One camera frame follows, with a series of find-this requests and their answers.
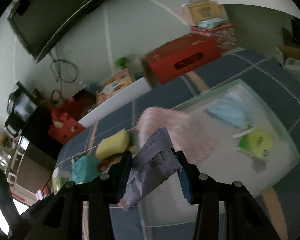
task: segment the television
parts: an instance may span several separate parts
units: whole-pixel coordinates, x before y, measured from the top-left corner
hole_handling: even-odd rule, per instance
[[[8,21],[37,63],[71,27],[104,1],[106,0],[18,0]]]

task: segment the red box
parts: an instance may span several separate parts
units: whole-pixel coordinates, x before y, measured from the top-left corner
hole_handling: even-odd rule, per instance
[[[149,52],[146,60],[164,84],[220,57],[212,38],[190,33]]]
[[[225,52],[237,47],[236,39],[234,37],[233,24],[223,24],[210,30],[203,30],[197,27],[191,27],[190,29],[192,33],[213,38],[221,52]]]

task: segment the yellow sponge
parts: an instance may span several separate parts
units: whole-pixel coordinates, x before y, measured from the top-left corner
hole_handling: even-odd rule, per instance
[[[122,153],[128,149],[130,144],[130,135],[122,129],[113,136],[105,138],[101,141],[96,151],[96,157],[104,160],[117,153]]]

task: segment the cardboard box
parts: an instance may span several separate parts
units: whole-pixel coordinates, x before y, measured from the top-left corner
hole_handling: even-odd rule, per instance
[[[222,18],[222,12],[216,1],[199,2],[182,7],[184,20],[190,26],[197,26],[199,22],[211,18]]]
[[[106,83],[102,91],[97,92],[97,105],[99,106],[104,101],[126,88],[128,85],[132,84],[132,78],[129,74],[128,69],[123,69],[122,71],[115,74]]]
[[[283,66],[287,58],[294,58],[300,60],[300,48],[278,45],[276,47],[276,60]]]

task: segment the light blue cloth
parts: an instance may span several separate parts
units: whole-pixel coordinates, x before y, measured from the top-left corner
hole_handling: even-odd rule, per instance
[[[212,117],[235,127],[247,129],[249,124],[246,114],[247,106],[244,101],[233,91],[212,103],[206,112]]]

